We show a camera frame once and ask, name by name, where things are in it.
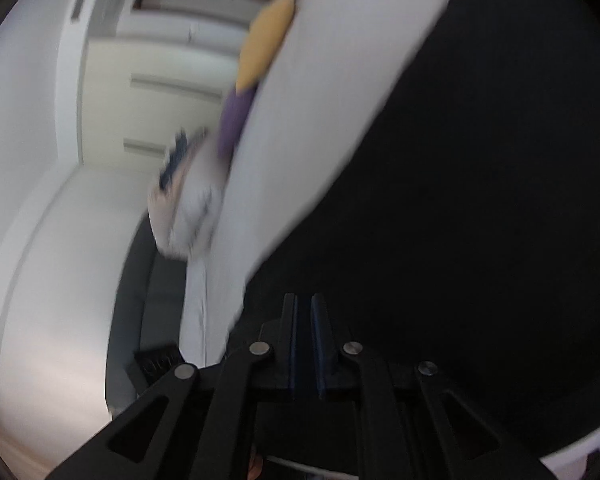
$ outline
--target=white blanket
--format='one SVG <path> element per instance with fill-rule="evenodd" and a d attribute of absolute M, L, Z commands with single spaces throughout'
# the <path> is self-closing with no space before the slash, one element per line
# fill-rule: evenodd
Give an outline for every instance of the white blanket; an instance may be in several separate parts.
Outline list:
<path fill-rule="evenodd" d="M 448 0 L 301 0 L 260 86 L 206 261 L 204 333 L 183 316 L 180 347 L 222 356 L 248 279 L 349 161 Z M 186 309 L 200 308 L 197 300 Z"/>

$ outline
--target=black blanket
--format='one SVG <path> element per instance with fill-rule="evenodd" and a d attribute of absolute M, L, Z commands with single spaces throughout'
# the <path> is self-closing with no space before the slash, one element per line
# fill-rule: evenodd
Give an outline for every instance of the black blanket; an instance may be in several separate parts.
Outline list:
<path fill-rule="evenodd" d="M 587 6 L 450 0 L 350 163 L 252 277 L 229 349 L 280 316 L 284 292 L 322 292 L 388 360 L 435 361 L 538 455 L 598 427 Z"/>

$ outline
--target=purple pillow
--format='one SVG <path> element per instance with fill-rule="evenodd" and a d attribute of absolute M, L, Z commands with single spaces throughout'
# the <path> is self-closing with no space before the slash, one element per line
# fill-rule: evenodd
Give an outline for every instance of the purple pillow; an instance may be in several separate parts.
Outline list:
<path fill-rule="evenodd" d="M 236 94 L 235 87 L 224 101 L 220 115 L 220 133 L 218 135 L 218 155 L 230 158 L 240 140 L 244 123 L 249 116 L 251 103 L 256 95 L 257 85 Z"/>

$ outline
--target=round metal bolt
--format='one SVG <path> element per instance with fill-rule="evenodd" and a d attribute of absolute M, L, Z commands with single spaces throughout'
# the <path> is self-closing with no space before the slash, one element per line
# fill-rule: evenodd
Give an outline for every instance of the round metal bolt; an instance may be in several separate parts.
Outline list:
<path fill-rule="evenodd" d="M 265 343 L 264 341 L 256 341 L 255 343 L 251 343 L 249 346 L 249 352 L 253 355 L 264 355 L 269 351 L 269 343 Z"/>
<path fill-rule="evenodd" d="M 431 377 L 438 373 L 438 366 L 431 361 L 423 361 L 418 365 L 418 371 L 427 377 Z"/>
<path fill-rule="evenodd" d="M 186 363 L 178 366 L 174 371 L 175 376 L 183 381 L 189 379 L 194 373 L 196 373 L 195 367 Z"/>
<path fill-rule="evenodd" d="M 357 341 L 349 341 L 348 343 L 344 343 L 342 349 L 345 354 L 358 355 L 362 352 L 362 345 Z"/>

